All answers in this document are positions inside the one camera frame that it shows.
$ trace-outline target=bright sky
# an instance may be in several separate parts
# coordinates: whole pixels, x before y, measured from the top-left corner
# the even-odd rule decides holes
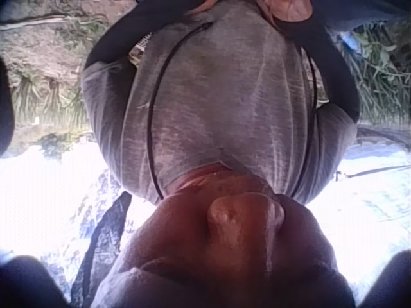
[[[395,145],[353,146],[339,170],[348,175],[410,163]],[[77,145],[62,164],[44,160],[38,148],[0,160],[0,248],[36,257],[56,252],[76,237],[69,218],[106,165],[96,144]],[[410,169],[331,182],[309,204],[333,245],[338,267],[361,300],[378,274],[410,242]],[[154,207],[133,199],[134,226]],[[85,252],[88,241],[73,242]]]

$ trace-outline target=gray t-shirt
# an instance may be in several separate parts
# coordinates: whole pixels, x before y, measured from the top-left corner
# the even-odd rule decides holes
[[[311,120],[299,50],[254,4],[238,0],[154,33],[138,72],[126,58],[84,71],[85,105],[107,164],[128,192],[158,202],[146,149],[148,104],[171,49],[209,21],[177,51],[159,87],[152,136],[160,188],[219,162],[308,203],[333,176],[356,125],[332,103]]]

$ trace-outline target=sleeve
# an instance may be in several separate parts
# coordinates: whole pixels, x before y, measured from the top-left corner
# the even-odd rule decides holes
[[[136,71],[124,57],[109,64],[96,62],[82,74],[87,117],[100,151],[116,175],[121,162],[123,121]]]
[[[312,201],[327,186],[345,151],[356,138],[354,121],[339,106],[326,103],[317,109],[313,142],[293,198],[301,204]]]

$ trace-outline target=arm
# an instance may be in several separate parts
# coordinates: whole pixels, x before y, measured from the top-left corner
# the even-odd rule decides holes
[[[276,19],[275,23],[312,57],[321,73],[330,103],[339,106],[357,123],[360,118],[360,98],[354,79],[342,55],[316,16],[312,15],[300,22]]]
[[[177,21],[204,0],[145,0],[115,23],[90,52],[85,68],[102,61],[114,62],[127,56],[147,34]]]

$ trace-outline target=skin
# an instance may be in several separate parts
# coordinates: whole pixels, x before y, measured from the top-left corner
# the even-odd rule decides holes
[[[110,294],[122,307],[264,307],[296,286],[303,307],[324,307],[342,279],[330,273],[337,273],[333,249],[306,207],[254,175],[214,164],[168,187],[95,302],[107,304]]]

